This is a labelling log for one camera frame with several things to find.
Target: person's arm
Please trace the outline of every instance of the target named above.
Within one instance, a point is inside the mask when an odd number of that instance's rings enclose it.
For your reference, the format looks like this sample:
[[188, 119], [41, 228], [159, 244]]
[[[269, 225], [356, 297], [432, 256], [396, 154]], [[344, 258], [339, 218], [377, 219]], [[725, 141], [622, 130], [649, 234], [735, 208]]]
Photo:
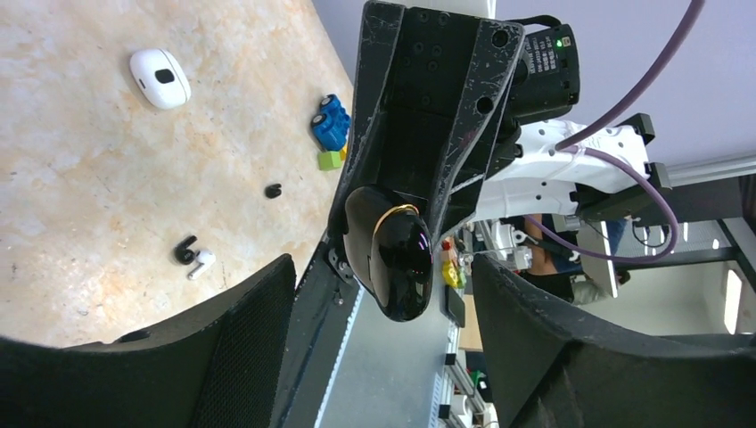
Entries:
[[[533, 214], [531, 217], [534, 221], [538, 221], [539, 223], [543, 221], [543, 215], [541, 214]], [[525, 219], [524, 232], [538, 241], [543, 240], [543, 232], [541, 232], [541, 229], [537, 228], [536, 225], [532, 224], [529, 218]], [[556, 267], [554, 266], [554, 262], [551, 260], [550, 252], [537, 245], [534, 245], [533, 243], [528, 243], [527, 241], [525, 242], [525, 244], [528, 245], [533, 251], [533, 266], [528, 269], [529, 274], [554, 275], [558, 273], [556, 271]]]
[[575, 306], [588, 305], [609, 297], [598, 285], [587, 279], [572, 283], [572, 304]]

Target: marble tabletop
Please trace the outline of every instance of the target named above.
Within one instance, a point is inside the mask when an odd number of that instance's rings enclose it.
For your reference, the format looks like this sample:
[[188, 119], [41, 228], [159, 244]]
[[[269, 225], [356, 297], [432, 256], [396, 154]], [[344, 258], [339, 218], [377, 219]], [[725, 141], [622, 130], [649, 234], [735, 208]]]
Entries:
[[[301, 274], [340, 174], [308, 123], [352, 97], [309, 0], [29, 0], [0, 22], [1, 335], [111, 342], [282, 253]], [[182, 64], [184, 106], [136, 87], [128, 59], [150, 47]], [[196, 281], [171, 259], [188, 234], [218, 256]]]

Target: blue shirt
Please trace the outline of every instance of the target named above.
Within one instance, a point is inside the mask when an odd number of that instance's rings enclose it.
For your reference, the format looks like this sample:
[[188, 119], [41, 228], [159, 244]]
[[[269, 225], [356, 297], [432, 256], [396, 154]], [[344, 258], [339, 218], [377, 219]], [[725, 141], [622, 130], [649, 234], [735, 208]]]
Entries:
[[[609, 249], [612, 254], [617, 252], [617, 248], [620, 247], [620, 240], [625, 233], [625, 226], [628, 224], [627, 220], [608, 220], [606, 223], [606, 238], [609, 239]], [[554, 220], [551, 216], [543, 217], [543, 225], [551, 230], [554, 230]], [[559, 254], [551, 254], [551, 260], [554, 263], [554, 268], [560, 274], [572, 274], [582, 271], [582, 267], [579, 263], [569, 261], [565, 257]]]

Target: blue toy car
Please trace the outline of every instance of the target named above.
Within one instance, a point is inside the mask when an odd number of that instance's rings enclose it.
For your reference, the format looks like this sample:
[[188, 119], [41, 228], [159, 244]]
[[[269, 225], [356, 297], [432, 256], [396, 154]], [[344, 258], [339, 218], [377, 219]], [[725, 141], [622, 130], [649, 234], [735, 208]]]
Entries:
[[310, 126], [315, 138], [328, 152], [338, 152], [347, 143], [351, 119], [336, 95], [328, 95], [320, 102], [320, 112]]

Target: purple cable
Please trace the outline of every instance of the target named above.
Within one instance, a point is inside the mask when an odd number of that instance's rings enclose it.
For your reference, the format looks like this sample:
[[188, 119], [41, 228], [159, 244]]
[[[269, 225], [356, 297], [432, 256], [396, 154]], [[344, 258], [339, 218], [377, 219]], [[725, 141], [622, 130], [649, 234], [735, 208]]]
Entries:
[[[644, 257], [620, 257], [620, 256], [607, 256], [606, 254], [601, 254], [599, 252], [593, 252], [588, 250], [583, 250], [580, 247], [577, 247], [575, 245], [572, 245], [571, 243], [568, 243], [559, 235], [555, 234], [551, 230], [549, 230], [546, 226], [543, 226], [538, 222], [536, 219], [534, 219], [532, 216], [525, 216], [526, 219], [533, 225], [535, 225], [537, 228], [541, 230], [544, 234], [548, 235], [551, 239], [556, 241], [557, 243], [563, 245], [568, 250], [576, 251], [582, 255], [589, 256], [589, 257], [595, 257], [597, 259], [602, 260], [611, 260], [611, 261], [618, 261], [621, 263], [637, 263], [637, 264], [644, 264], [644, 263], [653, 263], [668, 254], [672, 252], [672, 250], [675, 249], [675, 244], [678, 243], [678, 236], [679, 236], [679, 224], [677, 218], [675, 218], [675, 213], [672, 211], [672, 208], [670, 208], [669, 204], [664, 201], [664, 198], [662, 195], [653, 188], [653, 186], [640, 174], [638, 174], [632, 167], [630, 167], [627, 163], [623, 162], [622, 160], [619, 160], [611, 154], [607, 154], [604, 152], [599, 152], [596, 149], [591, 149], [586, 147], [586, 155], [600, 159], [606, 163], [609, 163], [625, 173], [627, 173], [629, 176], [633, 177], [634, 180], [643, 187], [645, 191], [648, 192], [649, 195], [651, 195], [654, 202], [656, 202], [659, 205], [659, 208], [661, 208], [661, 211], [664, 212], [664, 216], [667, 218], [667, 220], [670, 222], [670, 243], [662, 250], [659, 254], [656, 254], [655, 256], [644, 256]], [[563, 152], [568, 153], [577, 153], [579, 151], [578, 147], [571, 146], [567, 147], [563, 150]]]
[[597, 121], [588, 125], [587, 128], [583, 129], [579, 133], [573, 136], [568, 136], [562, 142], [557, 144], [555, 147], [556, 150], [562, 150], [570, 147], [571, 145], [575, 145], [592, 136], [601, 129], [606, 128], [612, 122], [614, 122], [625, 110], [627, 110], [630, 105], [637, 101], [637, 99], [640, 98], [640, 95], [642, 95], [643, 92], [645, 92], [645, 90], [648, 89], [648, 87], [656, 80], [656, 78], [658, 78], [659, 75], [662, 74], [664, 68], [670, 62], [672, 57], [675, 56], [678, 49], [685, 41], [687, 34], [695, 25], [696, 20], [698, 20], [698, 15], [701, 14], [702, 8], [703, 0], [691, 0], [690, 5], [687, 7], [685, 15], [683, 15], [683, 19], [680, 20], [680, 23], [675, 29], [675, 32], [672, 33], [672, 37], [670, 37], [670, 40], [664, 46], [664, 49], [661, 50], [659, 56], [656, 57], [656, 61], [651, 64], [651, 67], [643, 75], [643, 77], [638, 80], [636, 85], [633, 86], [632, 89], [630, 89], [630, 92], [628, 92], [618, 103], [614, 105], [614, 107], [612, 107], [608, 112], [605, 113], [604, 116], [599, 118]]

